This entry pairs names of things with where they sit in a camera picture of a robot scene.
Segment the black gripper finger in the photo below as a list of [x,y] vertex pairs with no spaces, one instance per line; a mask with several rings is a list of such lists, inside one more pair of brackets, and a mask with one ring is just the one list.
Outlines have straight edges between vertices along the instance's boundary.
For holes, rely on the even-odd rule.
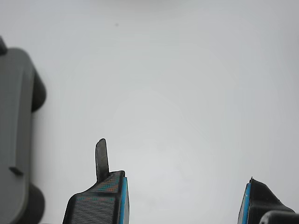
[[253,178],[246,184],[239,224],[297,224],[299,214],[285,206],[268,188]]
[[95,147],[96,183],[68,201],[64,224],[128,224],[129,193],[125,172],[109,171],[107,143]]

